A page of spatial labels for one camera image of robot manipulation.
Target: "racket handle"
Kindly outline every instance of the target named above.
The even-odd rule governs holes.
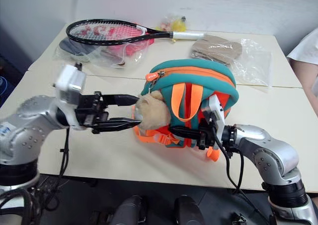
[[[198,40],[202,39],[204,33],[197,33],[197,32],[173,32],[172,38],[179,39],[179,40]]]

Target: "zipper pull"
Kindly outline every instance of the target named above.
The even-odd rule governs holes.
[[[155,73],[150,73],[146,75],[146,80],[148,82],[154,81],[156,79],[161,78],[162,76],[164,76],[165,72],[164,71],[159,71],[159,72],[155,72]]]

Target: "plush bear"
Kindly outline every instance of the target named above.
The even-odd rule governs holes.
[[[170,124],[170,111],[160,91],[140,96],[135,106],[135,118],[142,121],[138,126],[144,130],[154,130]]]

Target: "table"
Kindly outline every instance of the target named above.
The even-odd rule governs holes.
[[[30,71],[47,71],[52,74],[56,71],[60,71],[65,62],[62,60],[53,60],[53,55],[59,42],[66,37],[65,29],[67,25],[65,25],[41,57],[29,67]],[[272,85],[278,87],[301,87],[301,84],[294,75],[274,36],[226,32],[208,33],[229,40],[244,38],[255,41],[265,50],[272,52]],[[138,65],[130,65],[126,69],[110,69],[93,64],[84,64],[83,71],[88,75],[144,79],[145,75],[149,73],[154,66],[164,61],[189,58],[193,43],[194,41],[192,40],[179,40],[172,43],[169,39],[156,39],[155,43],[149,46],[145,57]]]
[[[15,111],[20,103],[35,95],[54,95],[52,83],[56,75],[45,71],[26,72],[22,81],[0,109],[0,118]],[[102,93],[137,95],[143,79],[87,76],[84,94],[96,90]],[[226,119],[234,123],[252,124],[266,129],[273,137],[290,143],[300,157],[299,169],[308,192],[318,192],[318,119],[301,88],[238,85],[240,99]],[[130,107],[111,106],[111,117],[130,117]],[[41,173],[58,174],[62,160],[59,152],[65,140],[65,130],[53,131],[42,146],[39,157]],[[231,159],[231,175],[239,175],[239,156]],[[205,159],[197,149],[167,149],[158,144],[144,144],[133,130],[93,135],[90,130],[71,131],[68,176],[120,180],[232,187],[226,176],[225,160]],[[261,177],[254,165],[245,160],[243,189],[261,190]]]

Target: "backpack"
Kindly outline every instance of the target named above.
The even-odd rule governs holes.
[[[138,139],[145,143],[160,143],[167,148],[195,147],[196,140],[177,136],[171,131],[175,127],[198,130],[201,119],[204,119],[200,106],[203,100],[216,94],[226,117],[231,107],[237,102],[239,94],[231,71],[223,64],[202,60],[184,59],[163,62],[154,67],[148,75],[141,95],[160,90],[170,113],[170,125],[156,130],[146,130],[144,135],[134,127]],[[214,161],[218,152],[208,155]]]

